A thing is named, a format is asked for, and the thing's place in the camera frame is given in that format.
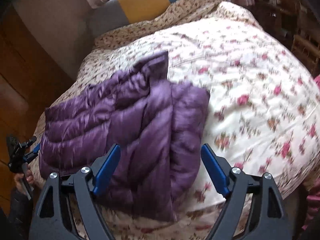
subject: person's hand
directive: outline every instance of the person's hand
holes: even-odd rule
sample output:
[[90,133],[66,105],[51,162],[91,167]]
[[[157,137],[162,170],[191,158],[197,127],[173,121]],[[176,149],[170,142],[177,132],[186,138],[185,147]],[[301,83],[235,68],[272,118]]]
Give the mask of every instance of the person's hand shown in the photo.
[[[23,173],[17,173],[15,174],[15,176],[13,177],[14,182],[16,184],[16,188],[19,192],[21,192],[22,194],[26,194],[25,191],[23,190],[23,187],[20,183],[20,179],[22,179],[24,177]],[[27,171],[27,182],[32,185],[34,183],[34,179],[33,179],[33,174],[32,171],[30,170],[30,165],[28,165],[28,171]]]

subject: silver screw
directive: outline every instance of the silver screw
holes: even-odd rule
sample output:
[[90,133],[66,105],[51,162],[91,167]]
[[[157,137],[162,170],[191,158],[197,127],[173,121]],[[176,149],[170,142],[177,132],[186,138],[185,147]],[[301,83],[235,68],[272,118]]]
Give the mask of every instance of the silver screw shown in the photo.
[[55,179],[58,176],[56,172],[50,174],[50,179]]
[[272,175],[271,175],[270,173],[266,172],[266,173],[264,174],[264,177],[265,177],[266,179],[271,179],[271,178],[272,178]]
[[239,169],[238,167],[233,167],[232,172],[235,174],[239,174],[241,172],[241,169]]
[[82,169],[81,169],[81,172],[82,173],[88,173],[90,171],[90,168],[89,167],[83,167]]

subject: blue gripper pad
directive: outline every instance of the blue gripper pad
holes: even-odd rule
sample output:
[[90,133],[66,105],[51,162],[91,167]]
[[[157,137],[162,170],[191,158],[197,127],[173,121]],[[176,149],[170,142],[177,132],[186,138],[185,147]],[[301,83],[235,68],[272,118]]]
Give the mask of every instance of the blue gripper pad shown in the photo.
[[225,198],[230,193],[228,189],[228,178],[210,149],[205,144],[201,147],[201,159],[216,191]]
[[111,176],[118,166],[120,156],[120,146],[116,145],[113,149],[111,149],[109,156],[107,157],[104,164],[98,171],[97,176],[95,177],[94,188],[92,191],[95,196],[102,195],[105,192],[106,186],[109,184]]
[[32,150],[34,153],[37,153],[40,150],[40,143]]

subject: wall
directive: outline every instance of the wall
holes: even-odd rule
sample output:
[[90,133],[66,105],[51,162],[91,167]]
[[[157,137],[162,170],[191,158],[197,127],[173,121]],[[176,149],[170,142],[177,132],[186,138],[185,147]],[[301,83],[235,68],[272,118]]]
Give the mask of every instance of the wall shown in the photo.
[[86,0],[15,0],[13,6],[38,43],[76,79],[93,39],[85,24],[91,7]]

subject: bed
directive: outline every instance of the bed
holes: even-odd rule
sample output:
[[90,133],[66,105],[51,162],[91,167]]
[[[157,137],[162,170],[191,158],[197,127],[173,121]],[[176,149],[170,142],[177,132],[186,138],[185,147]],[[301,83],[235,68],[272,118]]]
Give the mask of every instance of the bed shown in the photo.
[[[202,142],[231,166],[253,175],[270,172],[283,198],[318,169],[320,92],[316,83],[249,11],[226,0],[177,0],[153,20],[100,35],[76,82],[54,105],[157,50],[169,51],[169,80],[192,82],[210,92]],[[35,130],[37,142],[44,125],[42,114]],[[41,187],[38,159],[31,169]],[[224,198],[215,191],[202,163],[180,201],[174,223],[100,208],[116,239],[205,238]],[[244,227],[249,208],[250,197],[238,230]],[[79,234],[86,237],[74,203],[72,210]]]

